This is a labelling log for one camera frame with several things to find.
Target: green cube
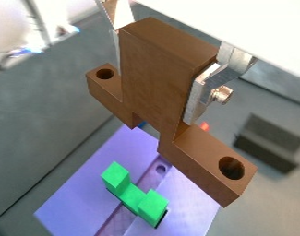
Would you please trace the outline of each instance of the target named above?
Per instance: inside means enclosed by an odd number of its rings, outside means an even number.
[[[139,216],[145,219],[153,227],[157,226],[167,212],[167,205],[168,200],[151,189],[139,205]]]
[[[127,188],[122,195],[118,199],[122,201],[122,204],[128,207],[133,213],[139,214],[139,205],[144,198],[147,197],[145,192],[133,184],[131,183],[129,187]]]
[[[131,184],[131,173],[128,170],[118,165],[117,162],[113,162],[102,174],[105,186],[108,190],[116,195],[120,196],[125,192]]]

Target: purple mat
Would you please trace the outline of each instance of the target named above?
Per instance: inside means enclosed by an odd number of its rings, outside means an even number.
[[[97,234],[120,204],[105,189],[101,174],[110,163],[117,161],[131,171],[132,180],[137,183],[157,160],[157,143],[157,139],[143,130],[131,130],[127,126],[120,128],[36,212],[53,235]],[[157,192],[169,200],[168,213],[159,229],[137,217],[125,235],[205,235],[219,204],[175,167],[167,173]],[[114,227],[120,228],[120,224],[124,224],[124,218],[116,220]]]

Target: red light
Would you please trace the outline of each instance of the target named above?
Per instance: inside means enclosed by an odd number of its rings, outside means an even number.
[[[200,128],[201,128],[205,132],[208,132],[208,131],[211,130],[211,126],[209,126],[209,124],[208,124],[207,122],[203,122],[203,123],[201,123]]]

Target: dark gray block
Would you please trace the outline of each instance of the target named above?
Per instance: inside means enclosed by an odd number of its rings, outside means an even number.
[[[234,145],[284,173],[299,165],[294,155],[300,148],[300,136],[254,114]]]

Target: wooden t-shaped block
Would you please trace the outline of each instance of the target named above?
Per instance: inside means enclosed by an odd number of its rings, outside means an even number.
[[[118,32],[121,76],[110,64],[88,72],[89,92],[122,122],[144,120],[161,133],[159,152],[226,207],[258,167],[196,125],[183,122],[197,74],[215,62],[205,41],[147,18]]]

